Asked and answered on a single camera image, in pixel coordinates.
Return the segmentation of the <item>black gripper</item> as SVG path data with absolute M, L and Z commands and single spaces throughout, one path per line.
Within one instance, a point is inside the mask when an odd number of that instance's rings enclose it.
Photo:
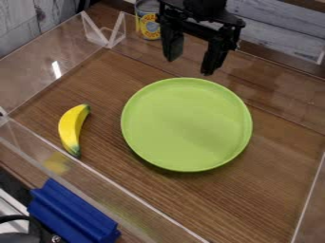
M 160 0 L 162 53 L 169 62 L 184 54 L 184 32 L 201 39 L 217 36 L 211 39 L 204 56 L 201 73 L 205 76 L 223 67 L 229 49 L 239 48 L 241 30 L 247 26 L 244 20 L 227 10 L 227 3 L 228 0 Z

